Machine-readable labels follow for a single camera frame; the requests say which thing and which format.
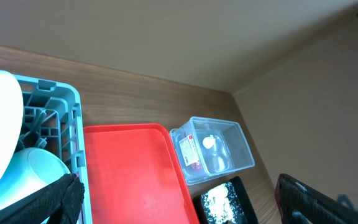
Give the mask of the food scraps and rice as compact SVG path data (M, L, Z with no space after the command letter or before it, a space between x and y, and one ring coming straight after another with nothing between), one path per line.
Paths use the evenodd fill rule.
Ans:
M231 182L218 185L202 194L201 205L208 223L247 223L239 197Z

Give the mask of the white napkin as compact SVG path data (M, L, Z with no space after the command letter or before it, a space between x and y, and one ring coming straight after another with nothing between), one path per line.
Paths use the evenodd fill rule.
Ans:
M210 173L222 172L226 168L226 151L222 139L210 134L203 139L204 161Z

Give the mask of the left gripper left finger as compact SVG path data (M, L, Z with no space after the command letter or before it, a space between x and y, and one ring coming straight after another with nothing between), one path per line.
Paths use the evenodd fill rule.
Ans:
M65 174L46 187L0 210L0 224L76 224L85 186L75 174Z

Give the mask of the light green small bowl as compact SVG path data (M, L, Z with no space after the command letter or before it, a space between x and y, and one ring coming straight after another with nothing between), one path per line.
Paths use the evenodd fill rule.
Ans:
M14 153L0 180L0 210L71 174L54 154L31 147Z

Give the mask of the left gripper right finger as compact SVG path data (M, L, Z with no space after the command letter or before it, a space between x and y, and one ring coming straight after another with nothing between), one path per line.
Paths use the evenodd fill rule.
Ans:
M282 223L358 224L358 208L347 195L333 200L288 174L278 177L275 201Z

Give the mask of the red snack wrapper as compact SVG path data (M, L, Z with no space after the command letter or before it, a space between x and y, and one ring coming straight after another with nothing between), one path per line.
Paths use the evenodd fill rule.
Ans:
M193 135L190 134L187 137L179 141L180 150L185 161L185 165L190 166L193 170L200 170L200 158L196 149L195 140Z

